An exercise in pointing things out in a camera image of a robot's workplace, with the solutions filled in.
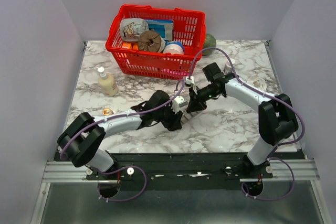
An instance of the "screw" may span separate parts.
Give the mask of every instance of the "screw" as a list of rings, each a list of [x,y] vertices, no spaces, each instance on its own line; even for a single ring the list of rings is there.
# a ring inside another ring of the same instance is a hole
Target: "screw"
[[[93,171],[91,169],[86,169],[85,173],[86,173],[86,175],[91,175],[93,173]]]
[[[229,166],[227,166],[227,167],[225,168],[225,173],[226,173],[227,175],[230,175],[230,174],[232,173],[232,168],[229,167]]]
[[[270,174],[273,172],[273,169],[270,166],[266,166],[265,170],[267,173],[270,173]]]
[[[127,169],[127,174],[130,175],[130,176],[132,176],[134,174],[134,169],[132,167],[129,167]]]

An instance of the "white marble table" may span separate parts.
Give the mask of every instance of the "white marble table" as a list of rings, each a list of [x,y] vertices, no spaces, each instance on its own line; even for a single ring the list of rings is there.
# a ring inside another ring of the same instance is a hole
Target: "white marble table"
[[[247,80],[258,75],[267,82],[267,91],[278,93],[276,80],[262,41],[217,41],[217,46],[236,60],[236,70]],[[208,85],[202,68],[212,62],[223,68],[226,58],[220,52],[204,56],[196,65],[194,77],[199,87]],[[105,67],[116,78],[120,93],[106,97],[98,86],[96,67]],[[123,74],[111,53],[105,49],[105,41],[89,41],[83,59],[75,95],[69,113],[68,124],[82,112],[102,115],[111,108],[123,112],[150,98],[161,89],[170,95],[176,81],[131,76]],[[109,152],[247,152],[258,139],[257,113],[234,98],[220,97],[209,101],[208,108],[190,120],[179,131],[169,132],[161,124],[129,131],[106,138],[100,148]],[[296,151],[295,146],[283,146],[280,151]]]

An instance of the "white bottle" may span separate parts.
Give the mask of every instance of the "white bottle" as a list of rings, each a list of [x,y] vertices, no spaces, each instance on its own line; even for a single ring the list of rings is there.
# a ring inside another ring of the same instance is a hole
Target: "white bottle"
[[[105,68],[103,67],[98,68],[98,72],[100,73],[98,83],[103,93],[108,97],[112,97],[118,93],[119,89],[113,75],[110,73],[105,73]]]

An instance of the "black metal base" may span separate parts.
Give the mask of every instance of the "black metal base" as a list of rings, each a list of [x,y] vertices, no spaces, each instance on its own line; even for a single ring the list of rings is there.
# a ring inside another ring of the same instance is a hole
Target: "black metal base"
[[[142,168],[147,177],[146,190],[240,190],[241,178],[272,178],[263,164],[252,173],[242,169],[246,153],[119,153],[111,154],[117,162],[113,169],[135,165]],[[282,159],[302,159],[302,151],[276,153]],[[143,175],[134,169],[132,176],[121,172],[121,190],[140,190],[144,183]],[[117,174],[101,175],[96,170],[87,176],[88,180],[116,180]]]

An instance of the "red plastic basket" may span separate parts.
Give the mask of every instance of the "red plastic basket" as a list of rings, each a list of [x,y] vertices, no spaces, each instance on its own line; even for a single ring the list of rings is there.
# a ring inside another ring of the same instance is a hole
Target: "red plastic basket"
[[[183,44],[185,54],[161,54],[121,48],[123,41],[119,34],[120,22],[125,18],[174,20],[173,40]],[[178,8],[157,9],[149,5],[123,5],[113,20],[106,49],[113,54],[123,73],[178,80],[189,74],[191,63],[202,49],[204,41],[205,14],[202,12]]]

